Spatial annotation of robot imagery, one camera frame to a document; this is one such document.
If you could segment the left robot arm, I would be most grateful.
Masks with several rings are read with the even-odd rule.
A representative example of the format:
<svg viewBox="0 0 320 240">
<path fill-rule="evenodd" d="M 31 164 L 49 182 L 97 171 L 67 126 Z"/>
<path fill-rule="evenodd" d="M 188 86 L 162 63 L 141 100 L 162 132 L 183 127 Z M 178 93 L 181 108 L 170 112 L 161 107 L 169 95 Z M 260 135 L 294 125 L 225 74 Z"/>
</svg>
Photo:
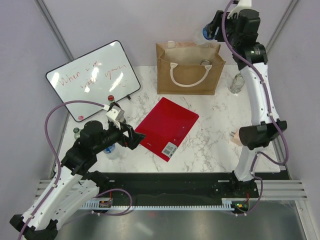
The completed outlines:
<svg viewBox="0 0 320 240">
<path fill-rule="evenodd" d="M 58 171 L 38 200 L 23 214 L 9 221 L 19 231 L 19 239 L 53 240 L 66 221 L 87 201 L 104 197 L 110 191 L 107 177 L 89 172 L 97 162 L 97 154 L 118 143 L 134 150 L 146 136 L 131 125 L 113 122 L 104 129 L 92 120 L 84 125 L 80 137 L 58 162 Z"/>
</svg>

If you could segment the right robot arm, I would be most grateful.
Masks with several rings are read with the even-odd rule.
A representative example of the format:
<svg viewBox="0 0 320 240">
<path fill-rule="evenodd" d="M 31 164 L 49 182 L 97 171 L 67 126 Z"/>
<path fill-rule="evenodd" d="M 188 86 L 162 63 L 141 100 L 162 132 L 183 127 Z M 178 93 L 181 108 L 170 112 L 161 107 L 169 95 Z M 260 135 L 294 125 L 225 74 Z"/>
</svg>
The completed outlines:
<svg viewBox="0 0 320 240">
<path fill-rule="evenodd" d="M 259 12 L 248 7 L 235 13 L 218 10 L 203 29 L 208 40 L 227 44 L 247 85 L 251 125 L 239 129 L 242 150 L 232 173 L 234 181 L 229 184 L 229 191 L 235 197 L 242 196 L 247 191 L 246 182 L 254 178 L 258 154 L 288 127 L 285 120 L 280 120 L 273 103 L 267 52 L 257 41 L 260 22 Z"/>
</svg>

